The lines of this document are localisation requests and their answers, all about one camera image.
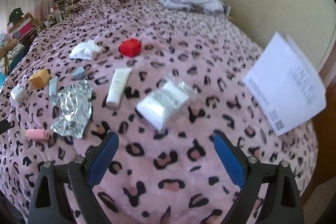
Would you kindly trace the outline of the pink small bottle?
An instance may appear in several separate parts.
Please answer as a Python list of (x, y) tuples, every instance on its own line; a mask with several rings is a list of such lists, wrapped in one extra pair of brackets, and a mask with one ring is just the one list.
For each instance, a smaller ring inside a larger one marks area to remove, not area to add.
[(44, 129), (29, 129), (26, 130), (25, 137), (31, 140), (47, 140), (49, 134)]

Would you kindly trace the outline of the white crumpled cloth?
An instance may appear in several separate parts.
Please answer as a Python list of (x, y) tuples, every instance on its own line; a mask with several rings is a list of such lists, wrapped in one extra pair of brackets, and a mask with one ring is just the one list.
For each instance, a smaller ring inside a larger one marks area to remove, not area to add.
[(70, 59), (94, 60), (103, 52), (104, 48), (98, 46), (93, 40), (81, 42), (76, 45), (69, 54)]

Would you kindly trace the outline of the white cosmetic tube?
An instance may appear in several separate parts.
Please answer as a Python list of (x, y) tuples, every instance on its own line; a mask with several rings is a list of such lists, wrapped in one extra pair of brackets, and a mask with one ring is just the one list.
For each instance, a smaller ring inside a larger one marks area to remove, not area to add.
[(126, 83), (131, 74), (131, 68), (119, 68), (114, 70), (112, 81), (106, 97), (106, 105), (108, 107), (119, 107), (121, 98), (123, 97)]

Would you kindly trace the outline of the dark green cap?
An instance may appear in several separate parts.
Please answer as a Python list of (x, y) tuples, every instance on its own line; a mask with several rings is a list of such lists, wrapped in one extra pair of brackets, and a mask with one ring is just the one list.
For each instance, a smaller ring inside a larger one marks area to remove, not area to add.
[(24, 17), (24, 13), (22, 12), (21, 8), (15, 8), (13, 9), (13, 11), (11, 12), (10, 16), (9, 16), (9, 24), (12, 23), (17, 23), (19, 20), (21, 20)]

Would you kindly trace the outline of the red cube box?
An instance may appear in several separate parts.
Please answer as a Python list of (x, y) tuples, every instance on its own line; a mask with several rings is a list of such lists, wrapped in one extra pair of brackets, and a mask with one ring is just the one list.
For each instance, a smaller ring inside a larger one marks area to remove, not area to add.
[(121, 43), (120, 53), (127, 57), (136, 57), (141, 53), (142, 44), (137, 39), (129, 39)]

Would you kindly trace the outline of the pink leopard print blanket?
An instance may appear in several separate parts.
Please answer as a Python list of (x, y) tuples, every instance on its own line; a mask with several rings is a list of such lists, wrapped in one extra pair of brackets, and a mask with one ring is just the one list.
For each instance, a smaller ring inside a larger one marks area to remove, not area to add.
[(219, 223), (234, 185), (214, 150), (289, 162), (300, 192), (315, 170), (311, 122), (277, 136), (242, 80), (262, 50), (224, 18), (159, 0), (83, 0), (44, 30), (5, 80), (1, 193), (24, 218), (45, 161), (120, 145), (94, 194), (113, 223)]

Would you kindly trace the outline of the silver foil bag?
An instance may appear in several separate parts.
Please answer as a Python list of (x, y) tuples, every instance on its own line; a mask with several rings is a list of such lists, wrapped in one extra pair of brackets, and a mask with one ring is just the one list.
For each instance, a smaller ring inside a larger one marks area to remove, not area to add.
[(58, 92), (60, 114), (52, 125), (53, 132), (61, 136), (82, 139), (92, 115), (93, 88), (88, 80), (80, 80)]

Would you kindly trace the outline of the white paper box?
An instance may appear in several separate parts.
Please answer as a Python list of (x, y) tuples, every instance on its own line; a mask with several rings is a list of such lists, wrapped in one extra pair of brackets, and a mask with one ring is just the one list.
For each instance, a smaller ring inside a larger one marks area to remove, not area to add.
[(326, 108), (326, 88), (317, 70), (289, 36), (275, 32), (243, 83), (277, 136)]

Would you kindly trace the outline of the light blue triangular sponge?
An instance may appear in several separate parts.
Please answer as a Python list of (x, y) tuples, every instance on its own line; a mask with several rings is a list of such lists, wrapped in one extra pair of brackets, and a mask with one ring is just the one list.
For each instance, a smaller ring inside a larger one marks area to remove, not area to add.
[(72, 78), (75, 80), (82, 80), (86, 77), (85, 69), (83, 67), (78, 67), (73, 73)]

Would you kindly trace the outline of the clear bag of white cotton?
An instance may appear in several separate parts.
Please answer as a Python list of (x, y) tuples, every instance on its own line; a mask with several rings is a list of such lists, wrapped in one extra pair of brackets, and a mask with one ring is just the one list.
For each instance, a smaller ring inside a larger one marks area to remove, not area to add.
[(164, 130), (169, 121), (199, 94), (191, 85), (172, 74), (165, 76), (164, 80), (161, 87), (136, 104), (139, 114), (157, 131)]

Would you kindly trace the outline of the cluttered bedside shelf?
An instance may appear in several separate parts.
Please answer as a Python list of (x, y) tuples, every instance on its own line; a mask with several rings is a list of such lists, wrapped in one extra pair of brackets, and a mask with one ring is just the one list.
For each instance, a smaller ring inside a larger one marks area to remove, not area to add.
[(71, 16), (80, 1), (82, 0), (54, 0), (45, 20), (45, 28), (50, 28)]

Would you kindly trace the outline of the pink white box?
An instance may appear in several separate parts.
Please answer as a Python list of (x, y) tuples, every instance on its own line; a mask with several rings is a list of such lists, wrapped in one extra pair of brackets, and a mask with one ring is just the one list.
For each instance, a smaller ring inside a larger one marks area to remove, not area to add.
[(26, 33), (31, 31), (34, 28), (34, 24), (31, 18), (26, 19), (20, 26), (18, 26), (13, 32), (11, 33), (11, 37), (13, 39), (20, 39), (21, 37), (25, 36)]

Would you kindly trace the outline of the white grey folded clothes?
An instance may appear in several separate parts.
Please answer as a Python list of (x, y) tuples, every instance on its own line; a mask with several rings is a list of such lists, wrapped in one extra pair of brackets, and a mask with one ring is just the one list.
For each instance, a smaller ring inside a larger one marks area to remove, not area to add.
[(219, 0), (159, 0), (159, 3), (169, 10), (191, 11), (193, 8), (199, 8), (205, 14), (224, 14), (223, 5)]

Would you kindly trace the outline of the yellow cardboard box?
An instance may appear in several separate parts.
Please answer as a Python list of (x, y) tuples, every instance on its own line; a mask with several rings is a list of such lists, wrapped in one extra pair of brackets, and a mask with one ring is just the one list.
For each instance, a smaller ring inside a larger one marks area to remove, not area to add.
[(34, 72), (29, 78), (29, 85), (33, 89), (42, 89), (49, 83), (50, 79), (49, 71), (47, 69), (41, 69)]

